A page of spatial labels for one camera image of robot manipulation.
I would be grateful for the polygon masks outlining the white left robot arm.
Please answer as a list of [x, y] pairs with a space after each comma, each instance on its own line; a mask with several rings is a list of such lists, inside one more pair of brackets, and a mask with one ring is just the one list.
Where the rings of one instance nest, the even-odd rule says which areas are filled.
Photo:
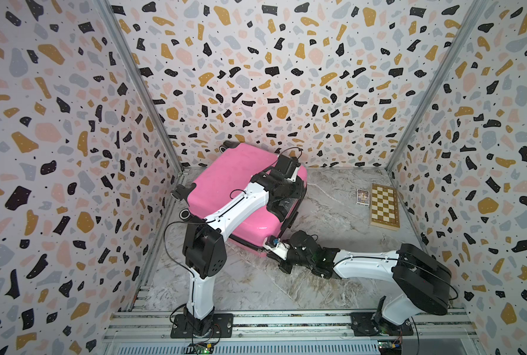
[[225, 244], [235, 230], [261, 208], [279, 212], [280, 230], [289, 228], [306, 194], [306, 182], [297, 172], [289, 178], [266, 172], [254, 175], [240, 194], [218, 211], [200, 218], [189, 214], [183, 245], [185, 264], [190, 273], [190, 292], [184, 315], [177, 323], [188, 335], [213, 334], [219, 324], [214, 319], [213, 290], [216, 275], [227, 261]]

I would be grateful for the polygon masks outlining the pink hard-shell suitcase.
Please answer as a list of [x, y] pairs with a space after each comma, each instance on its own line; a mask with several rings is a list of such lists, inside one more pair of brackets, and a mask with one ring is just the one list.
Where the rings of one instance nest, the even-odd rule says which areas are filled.
[[[187, 217], [189, 214], [206, 218], [213, 214], [238, 196], [240, 190], [247, 186], [254, 175], [262, 172], [270, 174], [278, 156], [285, 155], [284, 153], [274, 154], [248, 143], [234, 141], [225, 141], [219, 150], [221, 156], [194, 182], [189, 186], [179, 184], [171, 192], [173, 198], [185, 201], [188, 205], [188, 208], [180, 213], [180, 218]], [[288, 156], [299, 159], [300, 152], [301, 149], [295, 147], [291, 149]], [[305, 180], [307, 191], [308, 172], [300, 161], [299, 163], [297, 174]], [[266, 208], [261, 208], [247, 218], [229, 238], [235, 245], [265, 257], [264, 244], [267, 239], [270, 236], [282, 239], [284, 232], [288, 229], [281, 231], [281, 225], [277, 217], [268, 212]]]

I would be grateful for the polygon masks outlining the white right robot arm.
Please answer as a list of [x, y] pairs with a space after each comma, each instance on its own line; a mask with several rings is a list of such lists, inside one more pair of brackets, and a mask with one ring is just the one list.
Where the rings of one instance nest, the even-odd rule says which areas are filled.
[[396, 285], [399, 293], [381, 297], [375, 312], [352, 313], [357, 337], [412, 335], [408, 322], [414, 316], [448, 313], [451, 271], [413, 244], [404, 243], [397, 251], [359, 253], [322, 247], [299, 231], [287, 241], [275, 241], [267, 255], [285, 274], [302, 266], [325, 280], [366, 278]]

